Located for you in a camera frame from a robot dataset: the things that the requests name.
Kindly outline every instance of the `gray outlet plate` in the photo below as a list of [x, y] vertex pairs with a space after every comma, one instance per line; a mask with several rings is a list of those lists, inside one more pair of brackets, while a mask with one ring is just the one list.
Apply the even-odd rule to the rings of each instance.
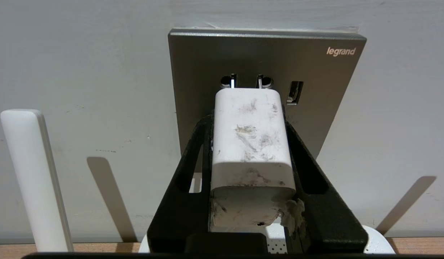
[[[298, 104], [286, 105], [286, 118], [317, 157], [365, 42], [355, 33], [171, 30], [181, 151], [195, 124], [214, 109], [223, 75], [237, 74], [238, 87], [255, 87], [262, 74], [273, 78], [284, 105], [291, 82], [304, 82]], [[356, 49], [353, 55], [333, 56], [329, 48]]]

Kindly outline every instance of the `black holder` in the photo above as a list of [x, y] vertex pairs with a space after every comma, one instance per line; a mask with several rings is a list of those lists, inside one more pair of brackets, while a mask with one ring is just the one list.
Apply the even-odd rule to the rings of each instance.
[[[220, 235], [209, 232], [213, 126], [214, 116], [208, 115], [194, 128], [147, 231], [148, 244], [153, 253], [197, 253], [200, 251], [196, 249], [198, 246], [194, 242], [202, 240], [201, 237], [204, 237], [206, 249], [212, 246], [219, 248], [214, 250], [215, 254], [222, 253], [221, 251], [253, 253], [253, 247], [258, 247], [258, 253], [267, 253], [264, 249], [266, 240], [259, 239], [256, 234]], [[288, 122], [286, 131], [296, 185], [294, 199], [301, 199], [305, 204], [305, 223], [292, 236], [285, 229], [288, 253], [362, 253], [367, 243], [365, 230]], [[189, 193], [201, 146], [201, 192]], [[233, 238], [227, 238], [227, 235], [232, 235]], [[240, 242], [244, 243], [243, 247], [250, 247], [250, 250], [243, 251], [242, 247], [237, 251], [229, 249]]]

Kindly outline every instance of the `usb port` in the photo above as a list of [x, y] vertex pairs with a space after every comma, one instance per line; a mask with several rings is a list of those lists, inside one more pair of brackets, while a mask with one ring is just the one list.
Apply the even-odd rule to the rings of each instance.
[[304, 82], [302, 81], [292, 81], [291, 88], [289, 89], [289, 95], [287, 96], [287, 105], [296, 105], [299, 102], [300, 93], [302, 92], [302, 87]]

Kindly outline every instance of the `white wall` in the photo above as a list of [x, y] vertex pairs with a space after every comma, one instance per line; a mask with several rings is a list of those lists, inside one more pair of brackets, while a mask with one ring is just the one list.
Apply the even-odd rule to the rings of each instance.
[[[74, 241], [133, 235], [125, 213], [141, 238], [171, 179], [173, 27], [366, 36], [318, 162], [361, 223], [378, 226], [402, 200], [388, 236], [444, 236], [444, 1], [0, 0], [0, 111], [45, 114]], [[119, 192], [105, 190], [113, 178]], [[0, 123], [0, 243], [30, 239]]]

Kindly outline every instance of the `wooden surface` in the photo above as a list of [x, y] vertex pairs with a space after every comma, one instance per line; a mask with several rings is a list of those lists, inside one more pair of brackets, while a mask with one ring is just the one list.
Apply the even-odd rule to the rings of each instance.
[[[388, 238], [398, 254], [444, 254], [444, 237]], [[136, 253], [140, 243], [79, 243], [76, 252]], [[0, 245], [0, 259], [20, 259], [36, 252], [34, 244]]]

